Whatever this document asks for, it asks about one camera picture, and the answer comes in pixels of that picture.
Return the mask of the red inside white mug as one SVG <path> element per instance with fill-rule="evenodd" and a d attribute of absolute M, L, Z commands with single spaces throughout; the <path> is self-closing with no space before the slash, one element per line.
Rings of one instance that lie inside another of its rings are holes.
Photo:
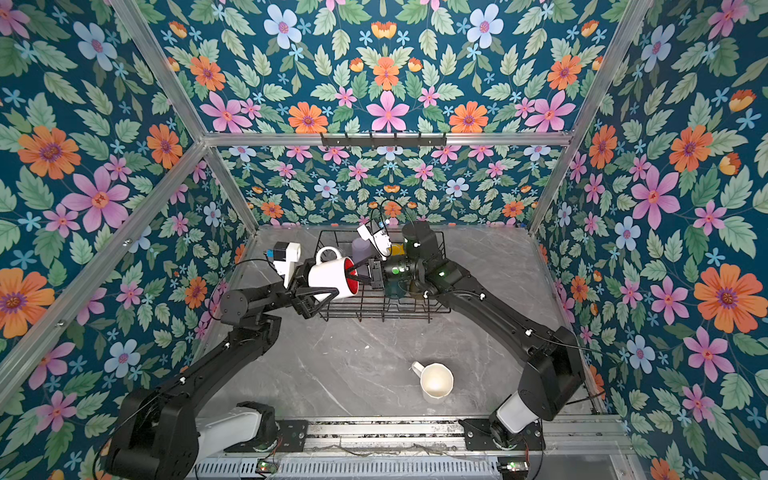
<path fill-rule="evenodd" d="M 353 297 L 360 289 L 354 262 L 332 246 L 317 251 L 315 265 L 308 275 L 308 285 L 313 288 L 334 288 L 337 292 L 335 300 Z"/>

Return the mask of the dark green mug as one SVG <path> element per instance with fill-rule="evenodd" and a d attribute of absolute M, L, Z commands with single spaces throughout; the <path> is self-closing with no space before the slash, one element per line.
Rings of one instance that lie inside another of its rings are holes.
<path fill-rule="evenodd" d="M 389 279 L 385 281 L 384 295 L 389 299 L 402 299 L 409 295 L 409 282 Z"/>

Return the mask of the lilac cup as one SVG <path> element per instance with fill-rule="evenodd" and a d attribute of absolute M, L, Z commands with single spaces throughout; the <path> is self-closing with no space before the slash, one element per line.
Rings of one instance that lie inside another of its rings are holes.
<path fill-rule="evenodd" d="M 356 238 L 351 244 L 351 258 L 355 264 L 362 262 L 366 265 L 368 259 L 375 254 L 375 249 L 369 240 Z"/>

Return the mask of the cream white mug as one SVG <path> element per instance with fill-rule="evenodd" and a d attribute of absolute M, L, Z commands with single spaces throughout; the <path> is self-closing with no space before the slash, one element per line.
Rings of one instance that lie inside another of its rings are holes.
<path fill-rule="evenodd" d="M 411 371 L 418 376 L 423 398 L 427 402 L 440 403 L 452 393 L 454 376 L 444 364 L 424 365 L 415 361 L 411 364 Z"/>

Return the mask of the olive glass cup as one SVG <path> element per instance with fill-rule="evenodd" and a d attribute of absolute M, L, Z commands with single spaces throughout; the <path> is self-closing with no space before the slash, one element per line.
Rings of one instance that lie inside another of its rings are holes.
<path fill-rule="evenodd" d="M 428 286 L 422 283 L 411 282 L 409 285 L 409 295 L 414 299 L 428 299 L 430 290 Z"/>

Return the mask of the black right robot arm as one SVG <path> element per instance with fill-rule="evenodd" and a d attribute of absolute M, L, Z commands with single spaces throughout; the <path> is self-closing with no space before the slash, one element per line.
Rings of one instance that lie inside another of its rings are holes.
<path fill-rule="evenodd" d="M 401 255 L 393 252 L 386 229 L 369 241 L 379 256 L 378 276 L 384 282 L 409 281 L 413 297 L 434 300 L 468 318 L 523 365 L 516 391 L 489 417 L 489 435 L 509 448 L 527 427 L 553 420 L 585 380 L 574 333 L 537 323 L 491 293 L 469 269 L 446 256 L 429 223 L 409 222 L 402 236 Z"/>

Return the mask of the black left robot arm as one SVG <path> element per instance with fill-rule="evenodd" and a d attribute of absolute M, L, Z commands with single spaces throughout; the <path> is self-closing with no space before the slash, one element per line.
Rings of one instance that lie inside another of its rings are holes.
<path fill-rule="evenodd" d="M 335 287 L 281 283 L 226 292 L 220 320 L 231 330 L 211 352 L 154 389 L 137 389 L 122 401 L 104 470 L 124 479 L 184 479 L 197 463 L 238 444 L 270 449 L 279 438 L 274 409 L 244 401 L 212 417 L 199 413 L 238 372 L 277 341 L 277 310 L 315 316 L 338 297 Z"/>

